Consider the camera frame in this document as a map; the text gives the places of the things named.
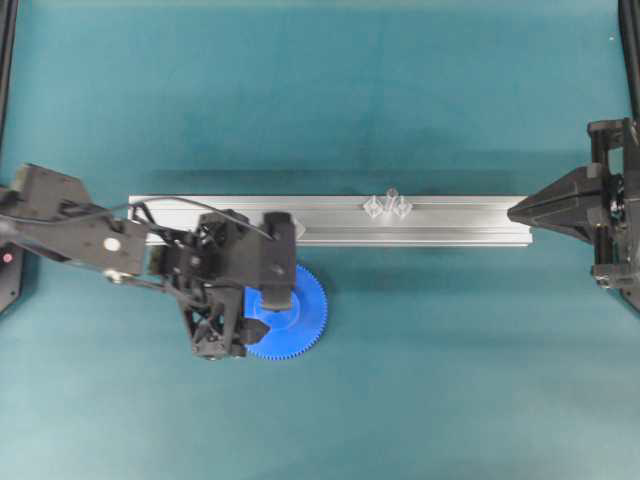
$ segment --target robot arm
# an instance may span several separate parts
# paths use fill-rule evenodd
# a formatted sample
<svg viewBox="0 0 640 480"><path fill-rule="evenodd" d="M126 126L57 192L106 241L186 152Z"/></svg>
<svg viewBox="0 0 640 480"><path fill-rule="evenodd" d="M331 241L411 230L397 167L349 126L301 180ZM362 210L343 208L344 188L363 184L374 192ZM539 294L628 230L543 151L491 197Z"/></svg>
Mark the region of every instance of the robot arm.
<svg viewBox="0 0 640 480"><path fill-rule="evenodd" d="M145 202L130 207L131 219L114 218L118 207L91 203L77 178L27 165L0 191L0 242L173 295L193 353L211 360L244 356L245 345L269 330L244 318L245 287L262 292L264 308L290 308L296 260L289 214L267 213L258 228L233 211L203 206L210 212L197 228L182 231L157 225ZM150 233L164 242L151 249L147 274L155 281L141 278Z"/></svg>

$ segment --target aluminum rail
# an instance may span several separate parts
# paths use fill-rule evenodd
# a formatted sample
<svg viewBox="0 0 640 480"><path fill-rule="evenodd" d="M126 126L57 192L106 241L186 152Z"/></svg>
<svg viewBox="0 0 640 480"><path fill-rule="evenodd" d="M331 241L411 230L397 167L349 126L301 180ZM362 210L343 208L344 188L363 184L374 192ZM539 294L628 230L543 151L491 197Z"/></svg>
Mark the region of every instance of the aluminum rail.
<svg viewBox="0 0 640 480"><path fill-rule="evenodd" d="M524 247L529 227L513 223L507 210L517 196L181 196L232 209L259 225L264 212L292 214L298 245L331 247ZM131 203L153 198L134 195ZM177 200L148 204L160 225L194 229L206 210ZM159 239L150 237L149 243Z"/></svg>

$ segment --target blue gear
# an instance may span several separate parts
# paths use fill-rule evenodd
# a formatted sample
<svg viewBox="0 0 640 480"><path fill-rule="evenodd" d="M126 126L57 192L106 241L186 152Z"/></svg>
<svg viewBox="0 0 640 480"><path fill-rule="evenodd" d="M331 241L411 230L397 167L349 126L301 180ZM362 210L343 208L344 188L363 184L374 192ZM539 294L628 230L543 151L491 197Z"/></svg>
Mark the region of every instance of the blue gear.
<svg viewBox="0 0 640 480"><path fill-rule="evenodd" d="M245 289L245 317L256 318L271 328L260 342L247 345L253 355L285 360L306 352L318 341L327 325L327 296L316 277L300 265L296 267L291 301L290 310L264 310L260 291Z"/></svg>

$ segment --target teal surface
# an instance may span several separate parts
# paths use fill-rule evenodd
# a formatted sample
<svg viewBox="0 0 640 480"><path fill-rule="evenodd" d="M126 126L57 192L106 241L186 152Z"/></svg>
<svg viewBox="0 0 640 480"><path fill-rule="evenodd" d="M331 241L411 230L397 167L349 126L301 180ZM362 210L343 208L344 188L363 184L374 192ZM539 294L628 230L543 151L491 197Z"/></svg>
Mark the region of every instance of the teal surface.
<svg viewBox="0 0 640 480"><path fill-rule="evenodd" d="M23 1L1 179L129 194L526 194L629 113L616 1ZM171 298L29 261L2 479L602 479L640 470L640 323L590 249L307 249L296 360L192 358Z"/></svg>

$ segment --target wire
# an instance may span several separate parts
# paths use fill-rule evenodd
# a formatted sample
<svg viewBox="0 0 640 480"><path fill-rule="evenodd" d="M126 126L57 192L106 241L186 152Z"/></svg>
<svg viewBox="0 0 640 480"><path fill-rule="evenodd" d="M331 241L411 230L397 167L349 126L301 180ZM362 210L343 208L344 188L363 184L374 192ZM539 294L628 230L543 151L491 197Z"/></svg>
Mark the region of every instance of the wire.
<svg viewBox="0 0 640 480"><path fill-rule="evenodd" d="M259 227L256 227L255 225L251 225L249 222L245 222L244 220L240 220L239 218L234 217L233 215L230 215L226 212L223 212L222 210L219 210L215 207L212 207L211 205L207 205L205 203L202 202L197 202L195 200L190 200L188 198L182 198L182 197L173 197L173 196L163 196L163 197L151 197L151 198L147 198L147 199L143 199L140 200L138 202L135 203L122 203L120 205L116 205L114 207L109 207L109 208L105 208L105 209L101 209L100 211L97 212L92 212L92 213L86 213L86 214L82 214L82 215L78 215L75 217L71 217L71 218L64 218L64 219L60 219L60 220L43 220L41 218L29 218L29 217L17 217L14 215L6 215L6 214L0 214L0 219L4 219L4 220L11 220L14 222L19 222L19 223L29 223L32 225L68 225L70 223L76 223L76 222L84 222L87 220L91 220L92 218L100 218L100 217L104 217L105 215L111 213L111 212L115 212L117 210L123 210L125 208L136 208L136 207L141 207L146 205L147 203L151 203L151 202L157 202L160 200L175 200L177 202L182 202L182 203L187 203L189 205L194 205L196 207L200 207L200 208L204 208L205 210L209 210L211 212L215 212L218 215L220 215L222 218L225 218L227 220L229 220L230 222L233 222L237 225L241 225L245 228L248 228L249 230L252 230L254 232L256 232L257 234L268 238L269 240L274 240L274 238L269 235L267 232L265 232L264 230L262 230Z"/></svg>

